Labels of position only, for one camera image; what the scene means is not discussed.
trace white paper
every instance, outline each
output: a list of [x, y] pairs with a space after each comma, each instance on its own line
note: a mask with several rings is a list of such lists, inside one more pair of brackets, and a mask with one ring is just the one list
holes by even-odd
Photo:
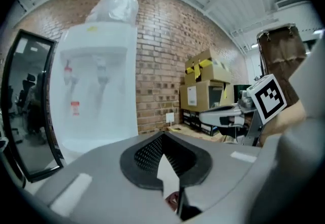
[[192, 86], [187, 88], [187, 102], [189, 106], [197, 105], [197, 87]]
[[174, 122], [174, 113], [166, 113], [166, 123]]
[[252, 156], [252, 155], [249, 155], [249, 154], [244, 154], [244, 153], [240, 153], [240, 152], [233, 152], [231, 155], [230, 155], [232, 158], [236, 158], [238, 160], [242, 160], [242, 161], [246, 161], [246, 162], [249, 162], [249, 163], [253, 163], [255, 162], [256, 160], [256, 156]]
[[164, 199], [170, 194], [179, 191], [179, 177], [164, 154], [159, 162], [157, 178], [162, 180], [164, 185], [162, 191]]

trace wall outlet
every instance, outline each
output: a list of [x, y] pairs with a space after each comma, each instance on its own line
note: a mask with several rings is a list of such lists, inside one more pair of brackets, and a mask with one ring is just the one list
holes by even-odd
[[174, 122], [174, 112], [166, 114], [166, 123]]

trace black mesh vent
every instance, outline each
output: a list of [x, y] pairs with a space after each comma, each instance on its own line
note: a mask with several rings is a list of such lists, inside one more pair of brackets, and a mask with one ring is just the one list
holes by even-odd
[[200, 184], [212, 167], [207, 151], [168, 132], [159, 132], [125, 150], [120, 158], [121, 170], [138, 187], [162, 190], [157, 173], [163, 154], [179, 177], [180, 187]]
[[162, 137], [156, 138], [138, 150], [134, 156], [137, 166], [157, 176], [160, 159], [163, 155]]
[[191, 169], [196, 163], [196, 156], [193, 152], [166, 135], [157, 137], [139, 149], [134, 160], [139, 168], [157, 176], [159, 162], [163, 154], [165, 154], [178, 177]]

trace white label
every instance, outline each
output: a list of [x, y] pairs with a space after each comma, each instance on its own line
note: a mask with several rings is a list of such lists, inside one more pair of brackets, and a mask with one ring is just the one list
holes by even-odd
[[187, 102], [189, 106], [197, 105], [197, 87], [192, 86], [187, 88]]
[[256, 156], [252, 156], [252, 155], [248, 155], [248, 154], [244, 154], [244, 153], [239, 153], [239, 152], [236, 152], [236, 151], [233, 152], [230, 156], [232, 158], [236, 158], [236, 159], [246, 161], [246, 162], [249, 162], [249, 163], [253, 163], [256, 160]]
[[207, 131], [211, 131], [211, 127], [206, 125], [206, 124], [201, 124], [201, 128], [207, 130]]
[[79, 116], [79, 101], [71, 101], [72, 115]]

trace ceiling light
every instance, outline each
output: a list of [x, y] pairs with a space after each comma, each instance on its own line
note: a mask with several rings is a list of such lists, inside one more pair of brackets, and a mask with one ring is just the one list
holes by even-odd
[[319, 34], [322, 34], [323, 32], [324, 32], [324, 29], [315, 30], [313, 32], [313, 35], [319, 35]]

